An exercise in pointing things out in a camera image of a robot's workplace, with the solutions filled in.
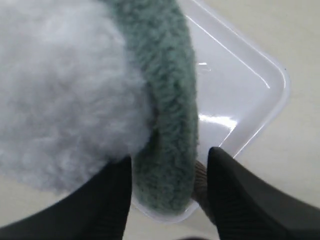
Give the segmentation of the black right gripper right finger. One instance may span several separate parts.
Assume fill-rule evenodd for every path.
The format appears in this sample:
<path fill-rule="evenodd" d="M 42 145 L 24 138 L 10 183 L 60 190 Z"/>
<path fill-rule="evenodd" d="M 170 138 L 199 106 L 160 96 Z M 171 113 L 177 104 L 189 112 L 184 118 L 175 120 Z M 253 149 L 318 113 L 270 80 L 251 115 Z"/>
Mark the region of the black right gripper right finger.
<path fill-rule="evenodd" d="M 320 210 L 266 183 L 220 147 L 208 152 L 210 207 L 222 240 L 318 240 Z"/>

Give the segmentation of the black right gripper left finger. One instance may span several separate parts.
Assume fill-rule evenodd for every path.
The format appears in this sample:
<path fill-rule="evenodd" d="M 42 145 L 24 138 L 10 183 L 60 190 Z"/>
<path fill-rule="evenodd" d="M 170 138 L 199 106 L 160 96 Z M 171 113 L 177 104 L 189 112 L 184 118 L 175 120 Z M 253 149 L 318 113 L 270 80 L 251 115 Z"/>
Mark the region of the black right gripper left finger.
<path fill-rule="evenodd" d="M 132 164 L 106 165 L 54 205 L 0 229 L 2 240 L 121 240 L 132 198 Z"/>

